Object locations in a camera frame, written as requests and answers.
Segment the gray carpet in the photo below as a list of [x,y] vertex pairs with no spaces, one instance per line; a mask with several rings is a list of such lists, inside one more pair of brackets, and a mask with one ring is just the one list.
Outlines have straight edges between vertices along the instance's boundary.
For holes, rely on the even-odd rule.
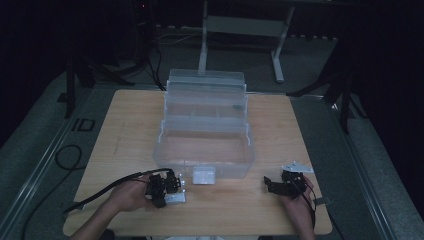
[[[162,38],[173,42],[173,38]],[[268,42],[261,42],[258,48],[250,44],[224,46],[216,41],[209,48],[209,70],[241,71],[245,73],[248,91],[286,93],[298,90],[316,80],[335,42],[303,39],[289,39],[282,52],[282,66],[286,82],[274,81],[274,73],[269,55]],[[162,44],[159,76],[163,83],[172,68],[196,69],[200,53],[199,39],[175,44]],[[159,54],[152,52],[151,59],[156,67]],[[149,69],[135,76],[126,76],[136,82],[136,89],[155,88]],[[86,164],[94,146],[102,121],[109,107],[113,93],[123,88],[108,81],[98,81],[92,90],[78,87],[81,102],[73,116],[64,120],[65,105],[56,102],[65,91],[64,75],[52,82],[46,92],[34,105],[25,121],[11,139],[0,150],[0,216],[4,229],[6,214],[15,209],[14,203],[20,189],[39,162],[46,162],[46,172],[41,184],[33,186],[36,193],[29,203],[24,203],[21,213],[8,232],[7,239],[20,239],[20,234],[29,214],[37,204],[67,174],[54,162],[54,154],[60,147],[76,144],[81,147],[80,166]],[[326,87],[312,94],[322,95]],[[328,210],[339,226],[345,239],[385,239],[381,234],[372,203],[367,199],[368,191],[376,194],[378,204],[383,208],[384,217],[389,222],[397,239],[420,239],[424,236],[424,225],[414,211],[403,189],[390,159],[382,147],[378,136],[366,119],[349,119],[350,136],[340,130],[337,123],[338,112],[315,97],[293,99],[293,107],[299,121],[302,135],[315,168],[323,195],[331,200]],[[72,131],[76,119],[94,120],[93,131]],[[59,154],[60,162],[72,166],[78,159],[75,148],[64,149]],[[358,174],[358,164],[364,169]],[[26,229],[26,239],[66,239],[62,234],[64,216],[61,212],[71,204],[82,177],[83,170],[73,172],[53,194],[45,200],[32,216]],[[275,239],[297,239],[294,236],[278,236]],[[341,239],[334,231],[319,239]]]

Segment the metal frame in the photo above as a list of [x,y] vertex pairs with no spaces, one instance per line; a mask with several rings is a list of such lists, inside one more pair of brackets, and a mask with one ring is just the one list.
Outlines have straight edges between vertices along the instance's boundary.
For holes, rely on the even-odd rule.
[[233,18],[208,15],[208,1],[203,1],[203,27],[202,27],[202,48],[199,59],[199,74],[206,71],[208,57],[207,34],[208,32],[222,32],[246,35],[258,35],[267,37],[278,37],[278,45],[271,51],[271,59],[274,66],[275,78],[279,83],[284,82],[283,71],[281,69],[280,54],[284,40],[294,13],[294,7],[290,7],[284,21],[257,20],[247,18]]

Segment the black cable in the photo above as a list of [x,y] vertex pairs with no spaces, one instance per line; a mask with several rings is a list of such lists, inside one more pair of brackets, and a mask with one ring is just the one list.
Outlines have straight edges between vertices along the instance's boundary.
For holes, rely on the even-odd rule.
[[132,180],[133,178],[140,177],[140,176],[143,176],[143,175],[146,175],[146,174],[152,174],[152,173],[164,172],[164,171],[173,172],[173,170],[170,169],[170,168],[159,168],[159,169],[156,169],[156,170],[151,170],[151,171],[146,171],[146,172],[133,173],[133,174],[128,175],[126,177],[120,178],[120,179],[114,181],[113,183],[109,184],[107,187],[103,188],[102,190],[100,190],[99,192],[94,194],[93,196],[86,198],[85,200],[65,209],[65,211],[63,211],[63,213],[66,214],[66,213],[69,213],[72,210],[75,210],[77,208],[84,206],[85,204],[87,204],[87,203],[93,201],[94,199],[100,197],[101,195],[103,195],[107,191],[109,191],[110,189],[114,188],[115,186],[117,186],[117,185],[119,185],[123,182]]
[[316,215],[315,215],[315,211],[316,209],[314,209],[311,205],[311,203],[309,202],[309,200],[306,198],[305,194],[303,194],[303,192],[299,189],[299,187],[294,183],[293,178],[289,175],[290,178],[290,183],[296,188],[297,191],[299,191],[300,195],[302,196],[302,198],[305,200],[305,202],[308,204],[309,206],[309,212],[311,214],[311,220],[312,220],[312,227],[315,228],[315,221],[316,221]]
[[[75,148],[75,149],[77,149],[78,150],[78,158],[77,158],[77,161],[75,162],[75,164],[72,166],[72,167],[65,167],[65,166],[63,166],[60,162],[59,162],[59,154],[64,150],[64,149],[66,149],[66,148]],[[59,181],[59,183],[58,184],[56,184],[56,186],[55,187],[53,187],[52,188],[52,190],[50,190],[50,192],[49,193],[47,193],[47,195],[46,196],[44,196],[44,198],[35,206],[35,208],[32,210],[32,212],[29,214],[29,216],[27,217],[27,219],[26,219],[26,221],[25,221],[25,223],[24,223],[24,226],[23,226],[23,229],[22,229],[22,233],[21,233],[21,239],[22,240],[25,240],[25,234],[26,234],[26,230],[27,230],[27,228],[28,228],[28,224],[29,224],[29,222],[31,221],[31,218],[34,216],[34,214],[35,214],[35,212],[41,207],[41,205],[44,203],[44,201],[46,201],[46,199],[48,198],[48,197],[50,197],[50,195],[54,192],[54,191],[56,191],[56,189],[74,172],[74,171],[77,171],[77,170],[81,170],[81,169],[84,169],[85,168],[85,166],[84,167],[77,167],[78,166],[78,164],[81,162],[81,158],[82,158],[82,150],[81,150],[81,148],[79,147],[79,146],[77,146],[77,145],[74,145],[74,144],[71,144],[71,145],[66,145],[66,146],[63,146],[63,147],[61,147],[57,152],[56,152],[56,154],[55,154],[55,162],[56,162],[56,164],[58,164],[58,166],[61,168],[61,169],[64,169],[64,170],[67,170],[68,171],[68,173],[62,178],[62,180],[60,180]]]

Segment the human hand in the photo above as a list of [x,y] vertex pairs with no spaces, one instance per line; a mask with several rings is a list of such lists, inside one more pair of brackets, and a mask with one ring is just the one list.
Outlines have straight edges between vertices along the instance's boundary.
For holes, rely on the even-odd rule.
[[122,211],[130,212],[153,205],[150,199],[145,196],[149,176],[143,175],[119,184],[112,190],[104,205],[113,209],[116,213]]
[[303,193],[306,197],[306,200],[309,201],[309,204],[302,196],[298,196],[295,199],[292,199],[290,196],[279,196],[280,201],[283,203],[286,208],[287,214],[289,215],[290,220],[292,221],[296,231],[298,232],[300,239],[315,239],[314,227],[311,219],[311,192],[314,188],[311,180],[305,177],[305,182],[307,184],[306,190]]

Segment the transparent storage container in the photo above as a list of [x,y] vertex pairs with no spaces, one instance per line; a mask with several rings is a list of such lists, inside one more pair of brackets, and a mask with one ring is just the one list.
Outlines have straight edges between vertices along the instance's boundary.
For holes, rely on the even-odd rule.
[[243,73],[173,69],[153,158],[192,176],[214,167],[216,178],[244,178],[255,161]]

